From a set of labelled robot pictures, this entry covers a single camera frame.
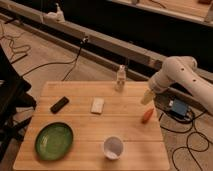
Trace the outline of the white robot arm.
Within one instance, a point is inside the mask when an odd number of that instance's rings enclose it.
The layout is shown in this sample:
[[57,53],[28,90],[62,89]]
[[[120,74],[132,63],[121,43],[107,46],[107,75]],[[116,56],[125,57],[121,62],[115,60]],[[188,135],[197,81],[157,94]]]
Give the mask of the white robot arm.
[[156,94],[165,92],[172,84],[184,87],[198,102],[213,114],[213,84],[200,77],[195,70],[197,61],[190,56],[166,58],[161,69],[148,80],[141,103],[148,104]]

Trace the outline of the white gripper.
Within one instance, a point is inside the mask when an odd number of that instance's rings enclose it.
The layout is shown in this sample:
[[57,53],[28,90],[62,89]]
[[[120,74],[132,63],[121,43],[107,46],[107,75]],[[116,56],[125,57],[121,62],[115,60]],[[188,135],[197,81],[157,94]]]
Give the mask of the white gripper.
[[144,93],[143,98],[141,99],[143,105],[147,105],[151,102],[155,98],[155,93],[162,93],[166,90],[161,79],[157,76],[152,76],[148,81],[148,85],[151,90],[147,90]]

